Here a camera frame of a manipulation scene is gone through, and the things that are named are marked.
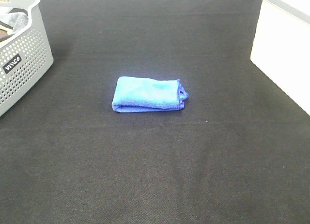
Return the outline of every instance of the black fabric surface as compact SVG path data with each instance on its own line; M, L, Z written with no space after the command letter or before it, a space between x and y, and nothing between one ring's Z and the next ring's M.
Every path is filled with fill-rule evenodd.
M55 63L0 118L0 223L310 223L310 117L249 60L261 1L41 0ZM123 75L190 98L115 113Z

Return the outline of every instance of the towel fold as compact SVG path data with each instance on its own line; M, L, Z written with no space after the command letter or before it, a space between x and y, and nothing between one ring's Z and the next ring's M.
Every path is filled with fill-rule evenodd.
M13 36L28 24L28 16L23 12L0 14L0 42Z
M180 80L124 76L117 81L112 108L116 112L175 111L184 108L187 97Z

